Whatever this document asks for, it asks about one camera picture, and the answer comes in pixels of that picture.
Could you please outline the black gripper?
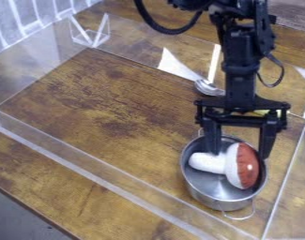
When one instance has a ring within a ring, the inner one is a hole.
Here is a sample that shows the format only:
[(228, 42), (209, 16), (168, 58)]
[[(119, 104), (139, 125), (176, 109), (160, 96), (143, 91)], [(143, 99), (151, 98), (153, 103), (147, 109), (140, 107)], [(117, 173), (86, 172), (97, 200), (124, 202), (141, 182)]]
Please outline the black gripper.
[(207, 150), (216, 156), (221, 150), (221, 125), (260, 128), (259, 155), (267, 159), (272, 153), (279, 129), (288, 126), (288, 102), (256, 96), (233, 104), (227, 97), (208, 97), (195, 102), (196, 123), (204, 128)]

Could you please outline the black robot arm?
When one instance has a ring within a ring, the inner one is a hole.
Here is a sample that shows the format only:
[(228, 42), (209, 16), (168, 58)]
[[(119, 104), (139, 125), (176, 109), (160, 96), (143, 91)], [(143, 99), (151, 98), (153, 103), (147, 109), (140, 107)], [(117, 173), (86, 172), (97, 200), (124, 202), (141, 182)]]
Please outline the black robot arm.
[(288, 126), (291, 109), (290, 103), (256, 93), (256, 84), (263, 81), (260, 61), (275, 57), (268, 0), (169, 0), (169, 4), (209, 13), (224, 52), (225, 95), (195, 103), (207, 149), (215, 154), (220, 151), (224, 126), (259, 128), (259, 155), (266, 159), (274, 150), (276, 134)]

